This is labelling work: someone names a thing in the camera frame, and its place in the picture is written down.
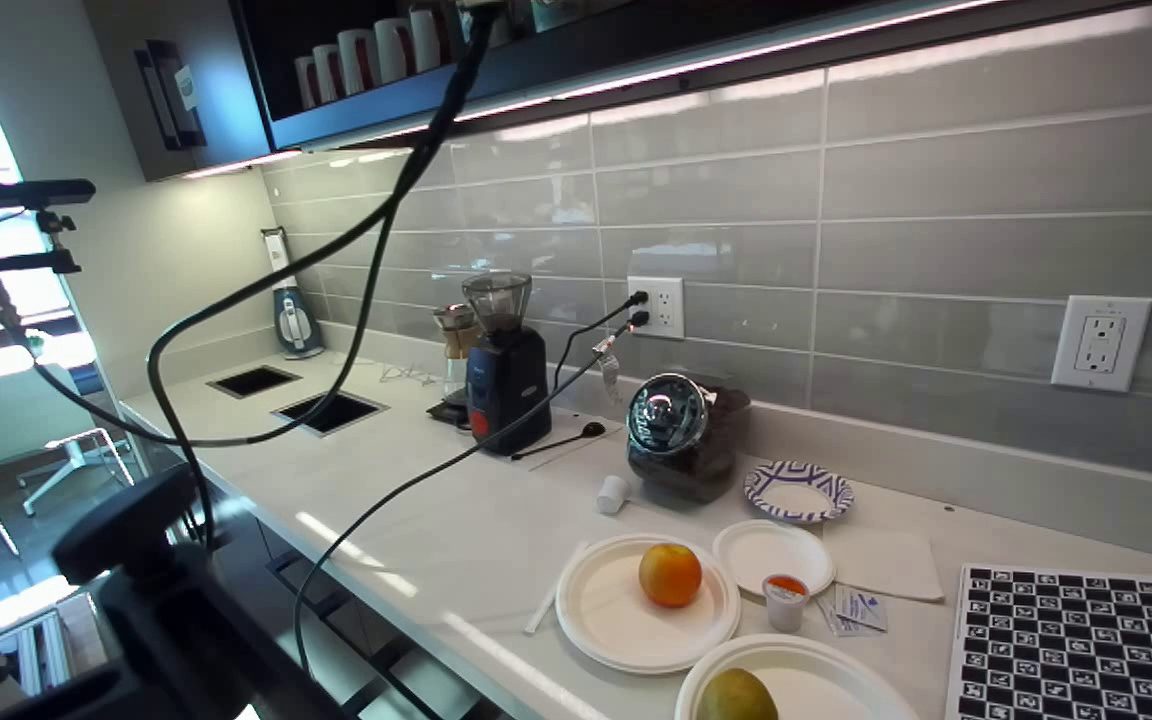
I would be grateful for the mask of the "orange fruit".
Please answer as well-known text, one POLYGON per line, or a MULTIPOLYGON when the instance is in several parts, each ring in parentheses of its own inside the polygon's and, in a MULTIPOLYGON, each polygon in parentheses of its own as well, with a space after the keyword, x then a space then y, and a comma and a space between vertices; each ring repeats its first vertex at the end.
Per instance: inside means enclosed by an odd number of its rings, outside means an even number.
POLYGON ((704 562, 689 542, 648 542, 639 554, 639 593, 655 608, 689 608, 701 594, 704 562))

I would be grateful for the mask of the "white bowl with yellow fruit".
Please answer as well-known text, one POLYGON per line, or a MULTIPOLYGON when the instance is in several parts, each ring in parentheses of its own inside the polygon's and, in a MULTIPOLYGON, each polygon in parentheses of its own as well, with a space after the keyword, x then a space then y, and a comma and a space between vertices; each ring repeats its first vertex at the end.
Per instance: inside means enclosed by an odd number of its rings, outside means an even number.
POLYGON ((681 682, 673 720, 697 720, 704 682, 750 669, 772 692, 782 720, 916 720, 916 709, 859 658, 805 637, 740 637, 712 647, 681 682))

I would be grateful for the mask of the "large white paper plate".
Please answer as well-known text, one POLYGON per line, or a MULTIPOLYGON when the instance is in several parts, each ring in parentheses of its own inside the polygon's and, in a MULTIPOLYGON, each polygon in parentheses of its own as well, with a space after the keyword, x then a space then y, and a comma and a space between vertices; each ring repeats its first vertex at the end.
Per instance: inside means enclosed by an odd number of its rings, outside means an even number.
POLYGON ((591 662, 627 676, 673 676, 740 627, 740 588, 701 542, 693 542, 701 558, 697 601, 684 608, 653 603, 639 588, 639 558, 653 542, 653 531, 607 536, 560 571, 560 631, 591 662))

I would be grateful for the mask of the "white napkin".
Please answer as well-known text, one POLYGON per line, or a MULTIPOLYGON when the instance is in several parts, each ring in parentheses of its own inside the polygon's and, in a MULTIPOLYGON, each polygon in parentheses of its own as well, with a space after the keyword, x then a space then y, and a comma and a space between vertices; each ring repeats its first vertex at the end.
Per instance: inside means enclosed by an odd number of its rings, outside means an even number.
POLYGON ((825 536, 838 576, 851 588, 928 601, 946 594, 934 542, 907 531, 840 528, 825 536))

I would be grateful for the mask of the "patterned paper bowl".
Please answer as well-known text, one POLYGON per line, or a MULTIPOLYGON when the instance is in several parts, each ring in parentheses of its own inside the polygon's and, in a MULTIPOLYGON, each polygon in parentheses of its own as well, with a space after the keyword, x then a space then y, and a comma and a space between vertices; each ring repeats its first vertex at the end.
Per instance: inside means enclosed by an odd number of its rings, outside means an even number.
POLYGON ((740 493, 758 512, 785 523, 830 523, 851 509, 843 477, 801 460, 762 465, 740 493))

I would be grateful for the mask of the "small sauce cup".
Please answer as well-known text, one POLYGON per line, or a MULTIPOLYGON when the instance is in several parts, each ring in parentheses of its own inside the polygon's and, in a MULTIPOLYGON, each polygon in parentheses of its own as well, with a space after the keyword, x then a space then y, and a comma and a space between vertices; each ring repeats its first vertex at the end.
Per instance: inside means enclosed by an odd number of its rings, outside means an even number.
POLYGON ((767 576, 766 581, 766 608, 767 625, 782 631, 798 631, 805 625, 814 593, 801 576, 767 576))

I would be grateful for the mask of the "small white paper plate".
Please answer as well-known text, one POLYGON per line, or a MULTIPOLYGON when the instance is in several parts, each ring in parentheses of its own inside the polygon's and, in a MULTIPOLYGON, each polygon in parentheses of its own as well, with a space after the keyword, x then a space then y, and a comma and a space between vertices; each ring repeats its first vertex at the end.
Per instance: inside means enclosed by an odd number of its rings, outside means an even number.
POLYGON ((772 521, 720 528, 712 553, 750 594, 762 594, 767 576, 798 576, 814 594, 838 581, 838 562, 814 531, 772 521))

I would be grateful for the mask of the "white wall outlet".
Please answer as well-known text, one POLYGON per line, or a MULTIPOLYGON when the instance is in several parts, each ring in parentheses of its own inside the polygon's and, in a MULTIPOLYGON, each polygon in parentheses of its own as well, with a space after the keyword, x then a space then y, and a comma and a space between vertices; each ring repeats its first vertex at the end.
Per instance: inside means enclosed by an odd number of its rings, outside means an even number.
POLYGON ((631 296, 643 296, 648 337, 681 337, 684 332, 684 278, 681 274, 631 274, 631 296))
POLYGON ((1051 384, 1128 391, 1149 337, 1149 314, 1149 296, 1067 296, 1051 355, 1051 384))

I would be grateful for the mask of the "white plastic knife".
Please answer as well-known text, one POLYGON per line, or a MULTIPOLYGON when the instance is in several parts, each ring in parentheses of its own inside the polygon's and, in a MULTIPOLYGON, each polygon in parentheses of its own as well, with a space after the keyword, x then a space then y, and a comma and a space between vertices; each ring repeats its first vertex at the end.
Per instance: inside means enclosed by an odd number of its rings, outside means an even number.
POLYGON ((589 548, 591 548, 591 540, 578 540, 578 548, 565 554, 565 562, 558 567, 554 582, 545 588, 535 612, 528 616, 526 637, 535 637, 535 631, 542 631, 545 616, 548 616, 554 603, 558 603, 558 593, 560 593, 565 571, 567 571, 589 548))

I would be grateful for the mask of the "checkerboard calibration board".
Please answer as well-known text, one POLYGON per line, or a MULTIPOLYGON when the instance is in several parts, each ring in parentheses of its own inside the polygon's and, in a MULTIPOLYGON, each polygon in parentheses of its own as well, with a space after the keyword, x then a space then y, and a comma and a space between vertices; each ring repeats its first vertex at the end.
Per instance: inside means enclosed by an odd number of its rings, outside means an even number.
POLYGON ((1152 720, 1152 576, 967 562, 950 720, 1152 720))

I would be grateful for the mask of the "sugar packet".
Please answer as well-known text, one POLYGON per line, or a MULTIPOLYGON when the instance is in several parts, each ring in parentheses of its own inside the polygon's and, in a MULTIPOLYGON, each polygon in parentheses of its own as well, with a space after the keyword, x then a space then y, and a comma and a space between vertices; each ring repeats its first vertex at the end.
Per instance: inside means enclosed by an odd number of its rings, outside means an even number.
POLYGON ((840 631, 884 631, 890 627, 884 601, 877 593, 866 593, 866 588, 838 588, 834 593, 834 621, 840 631))

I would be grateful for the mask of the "black coffee grinder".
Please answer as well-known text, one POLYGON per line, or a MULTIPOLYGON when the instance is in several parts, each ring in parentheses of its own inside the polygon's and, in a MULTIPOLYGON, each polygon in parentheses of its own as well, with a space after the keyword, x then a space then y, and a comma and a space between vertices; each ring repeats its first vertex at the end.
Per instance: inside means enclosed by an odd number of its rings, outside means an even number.
POLYGON ((554 431, 545 337, 526 324, 528 273, 485 273, 464 283, 482 327, 467 353, 467 431, 493 456, 513 456, 554 431))

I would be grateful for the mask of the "yellow green fruit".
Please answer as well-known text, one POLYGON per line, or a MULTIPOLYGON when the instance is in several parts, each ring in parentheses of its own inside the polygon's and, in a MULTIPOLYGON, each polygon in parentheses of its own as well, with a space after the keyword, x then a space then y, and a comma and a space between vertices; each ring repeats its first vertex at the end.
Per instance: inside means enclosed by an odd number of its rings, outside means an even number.
POLYGON ((782 720, 782 709, 762 676, 723 669, 704 682, 697 720, 782 720))

